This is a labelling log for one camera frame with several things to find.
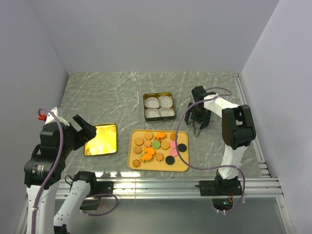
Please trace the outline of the gold tin lid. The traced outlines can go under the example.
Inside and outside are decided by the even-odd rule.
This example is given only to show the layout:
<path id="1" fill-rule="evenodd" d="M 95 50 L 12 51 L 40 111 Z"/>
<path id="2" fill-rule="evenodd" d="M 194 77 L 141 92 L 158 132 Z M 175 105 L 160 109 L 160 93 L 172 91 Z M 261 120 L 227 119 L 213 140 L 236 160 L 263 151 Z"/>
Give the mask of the gold tin lid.
<path id="1" fill-rule="evenodd" d="M 96 137 L 85 143 L 85 156 L 110 155 L 117 152 L 117 125 L 115 123 L 97 124 Z"/>

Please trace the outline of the dark green cookie tin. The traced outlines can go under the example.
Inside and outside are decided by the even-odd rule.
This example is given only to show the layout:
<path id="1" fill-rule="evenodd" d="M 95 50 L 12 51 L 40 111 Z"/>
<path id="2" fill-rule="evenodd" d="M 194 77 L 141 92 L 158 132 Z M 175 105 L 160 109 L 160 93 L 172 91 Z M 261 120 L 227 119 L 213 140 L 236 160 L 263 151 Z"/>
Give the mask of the dark green cookie tin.
<path id="1" fill-rule="evenodd" d="M 176 118 L 171 92 L 145 93 L 143 95 L 143 109 L 146 122 L 165 122 Z"/>

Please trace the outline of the orange fish cookie top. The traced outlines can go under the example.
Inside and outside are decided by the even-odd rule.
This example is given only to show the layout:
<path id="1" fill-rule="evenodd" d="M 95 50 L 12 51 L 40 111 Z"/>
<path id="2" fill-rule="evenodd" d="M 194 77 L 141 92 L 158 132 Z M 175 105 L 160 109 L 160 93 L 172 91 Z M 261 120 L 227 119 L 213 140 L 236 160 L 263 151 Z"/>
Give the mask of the orange fish cookie top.
<path id="1" fill-rule="evenodd" d="M 159 132 L 155 135 L 156 139 L 165 139 L 167 134 L 165 132 Z"/>

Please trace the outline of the green round cookie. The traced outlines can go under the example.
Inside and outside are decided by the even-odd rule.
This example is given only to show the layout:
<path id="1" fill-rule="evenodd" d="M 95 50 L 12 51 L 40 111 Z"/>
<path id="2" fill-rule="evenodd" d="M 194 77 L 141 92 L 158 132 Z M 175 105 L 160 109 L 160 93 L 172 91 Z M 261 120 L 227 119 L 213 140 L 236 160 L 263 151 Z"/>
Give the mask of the green round cookie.
<path id="1" fill-rule="evenodd" d="M 161 143 L 160 143 L 158 140 L 154 140 L 154 141 L 152 142 L 152 147 L 153 147 L 154 149 L 159 149 L 160 146 L 161 146 Z"/>

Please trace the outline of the metal serving tongs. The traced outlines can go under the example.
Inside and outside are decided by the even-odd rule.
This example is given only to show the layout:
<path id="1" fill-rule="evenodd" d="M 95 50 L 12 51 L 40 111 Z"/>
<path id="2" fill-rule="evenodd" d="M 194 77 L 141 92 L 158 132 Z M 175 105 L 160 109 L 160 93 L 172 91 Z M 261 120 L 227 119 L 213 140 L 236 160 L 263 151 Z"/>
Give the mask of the metal serving tongs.
<path id="1" fill-rule="evenodd" d="M 194 137 L 199 136 L 199 133 L 201 131 L 201 125 L 205 121 L 205 116 L 206 116 L 206 110 L 204 109 L 202 103 L 194 106 L 191 109 L 190 121 L 192 123 Z"/>

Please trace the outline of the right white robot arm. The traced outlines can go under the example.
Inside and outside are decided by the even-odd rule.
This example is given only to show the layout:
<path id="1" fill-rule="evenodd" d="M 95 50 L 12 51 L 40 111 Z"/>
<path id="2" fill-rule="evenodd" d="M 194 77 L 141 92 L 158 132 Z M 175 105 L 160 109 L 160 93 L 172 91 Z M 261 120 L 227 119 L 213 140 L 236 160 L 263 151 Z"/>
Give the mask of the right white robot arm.
<path id="1" fill-rule="evenodd" d="M 256 137 L 256 130 L 251 109 L 248 105 L 238 105 L 224 99 L 226 94 L 207 92 L 203 86 L 191 91 L 193 102 L 188 104 L 184 116 L 189 121 L 200 124 L 200 129 L 209 126 L 211 114 L 221 118 L 222 139 L 225 152 L 221 168 L 217 169 L 214 188 L 217 193 L 225 195 L 237 185 L 238 170 L 242 156 Z"/>

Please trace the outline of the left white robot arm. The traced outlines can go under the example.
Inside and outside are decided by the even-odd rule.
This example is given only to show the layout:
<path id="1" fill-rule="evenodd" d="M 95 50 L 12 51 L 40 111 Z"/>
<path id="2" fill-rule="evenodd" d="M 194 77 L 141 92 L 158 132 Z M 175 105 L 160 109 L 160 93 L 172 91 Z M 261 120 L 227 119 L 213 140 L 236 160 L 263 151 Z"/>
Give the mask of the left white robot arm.
<path id="1" fill-rule="evenodd" d="M 79 115 L 73 116 L 73 120 L 81 127 L 80 131 L 56 115 L 49 114 L 43 119 L 45 124 L 40 132 L 40 144 L 24 166 L 28 196 L 27 233 L 69 234 L 84 199 L 97 192 L 98 183 L 94 172 L 76 173 L 67 198 L 55 212 L 61 174 L 68 155 L 92 140 L 96 136 L 96 128 Z"/>

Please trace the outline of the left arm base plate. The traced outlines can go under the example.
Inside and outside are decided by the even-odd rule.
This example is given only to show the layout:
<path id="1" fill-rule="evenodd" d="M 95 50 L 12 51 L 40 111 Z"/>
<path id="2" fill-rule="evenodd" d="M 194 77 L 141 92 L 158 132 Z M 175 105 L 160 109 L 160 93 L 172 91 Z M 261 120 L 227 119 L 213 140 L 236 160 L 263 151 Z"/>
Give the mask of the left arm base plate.
<path id="1" fill-rule="evenodd" d="M 88 196 L 84 199 L 80 209 L 83 211 L 95 211 L 99 208 L 102 197 L 94 197 L 91 195 L 98 194 L 112 194 L 114 182 L 112 181 L 100 181 L 97 182 L 97 188 L 91 191 Z"/>

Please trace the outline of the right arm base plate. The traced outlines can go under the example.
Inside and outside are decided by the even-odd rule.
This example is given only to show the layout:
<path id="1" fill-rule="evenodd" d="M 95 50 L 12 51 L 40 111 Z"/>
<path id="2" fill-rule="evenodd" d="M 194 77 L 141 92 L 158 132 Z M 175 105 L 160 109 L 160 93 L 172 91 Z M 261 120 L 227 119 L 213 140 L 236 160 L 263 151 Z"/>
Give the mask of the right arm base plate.
<path id="1" fill-rule="evenodd" d="M 242 185 L 236 178 L 230 180 L 201 180 L 196 187 L 200 196 L 211 196 L 213 207 L 217 211 L 228 212 L 234 207 L 234 196 L 242 195 Z"/>

